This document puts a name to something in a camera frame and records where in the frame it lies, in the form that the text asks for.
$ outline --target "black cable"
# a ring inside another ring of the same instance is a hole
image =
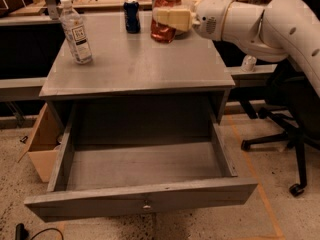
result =
[[[30,238],[30,240],[35,239],[38,235],[42,234],[43,232],[49,231],[49,230],[54,230],[54,231],[59,232],[59,234],[61,235],[61,239],[64,240],[62,232],[57,228],[46,228],[46,229],[38,232],[37,234],[35,234],[33,237]]]

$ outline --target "office chair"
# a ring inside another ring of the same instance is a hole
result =
[[[300,184],[289,188],[293,196],[304,192],[307,186],[304,144],[320,150],[320,98],[301,73],[297,73],[288,61],[281,62],[270,77],[265,91],[267,104],[285,106],[292,117],[261,108],[259,118],[270,118],[283,128],[283,132],[272,136],[243,140],[241,149],[251,145],[288,141],[288,148],[295,148]]]

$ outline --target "water bottle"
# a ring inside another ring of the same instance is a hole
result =
[[[71,54],[76,63],[85,64],[92,60],[92,53],[81,16],[72,8],[71,0],[60,0],[62,12],[60,21]]]

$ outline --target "bottle label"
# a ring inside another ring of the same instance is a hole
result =
[[[91,55],[89,44],[83,26],[72,28],[73,39],[80,59],[85,59]]]

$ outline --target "cabinet top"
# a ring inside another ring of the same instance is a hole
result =
[[[87,14],[83,20],[93,61],[76,64],[64,42],[42,98],[198,92],[234,85],[212,41],[193,30],[163,44],[150,37],[150,12],[140,12],[138,34],[126,32],[123,12]]]

